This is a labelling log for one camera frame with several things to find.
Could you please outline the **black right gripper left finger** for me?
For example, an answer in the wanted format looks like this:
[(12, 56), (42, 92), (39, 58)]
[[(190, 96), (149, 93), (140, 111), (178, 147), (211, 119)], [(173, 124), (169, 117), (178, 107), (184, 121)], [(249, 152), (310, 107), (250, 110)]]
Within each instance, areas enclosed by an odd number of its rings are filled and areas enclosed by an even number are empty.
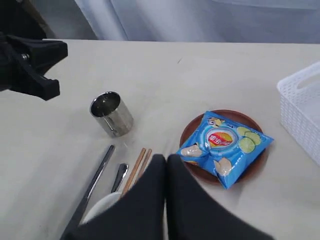
[(155, 154), (137, 183), (115, 204), (66, 234), (67, 240), (161, 240), (166, 160)]

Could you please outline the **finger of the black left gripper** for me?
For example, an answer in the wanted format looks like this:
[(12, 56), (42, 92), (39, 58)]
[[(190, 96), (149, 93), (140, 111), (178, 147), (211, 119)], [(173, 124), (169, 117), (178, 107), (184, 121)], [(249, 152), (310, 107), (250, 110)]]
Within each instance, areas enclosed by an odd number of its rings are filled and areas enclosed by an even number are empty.
[(60, 95), (60, 83), (57, 79), (44, 77), (24, 63), (17, 68), (13, 91), (48, 101)]
[(13, 35), (7, 35), (6, 39), (24, 61), (43, 75), (68, 56), (68, 45), (60, 40), (29, 39)]

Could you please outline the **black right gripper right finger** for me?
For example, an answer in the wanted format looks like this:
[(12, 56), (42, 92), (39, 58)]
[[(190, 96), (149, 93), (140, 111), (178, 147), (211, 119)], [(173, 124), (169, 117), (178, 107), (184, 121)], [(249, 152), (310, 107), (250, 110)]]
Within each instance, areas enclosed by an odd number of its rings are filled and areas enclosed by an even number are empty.
[(178, 155), (167, 158), (166, 215), (171, 240), (271, 240), (199, 185)]

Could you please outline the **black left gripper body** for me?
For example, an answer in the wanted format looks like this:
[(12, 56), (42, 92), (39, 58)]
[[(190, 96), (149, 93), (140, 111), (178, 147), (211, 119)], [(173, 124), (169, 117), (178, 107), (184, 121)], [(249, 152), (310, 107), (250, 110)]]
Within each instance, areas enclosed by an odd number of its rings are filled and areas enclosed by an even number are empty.
[(31, 51), (25, 44), (29, 39), (0, 33), (0, 90), (31, 93), (31, 76), (26, 71)]

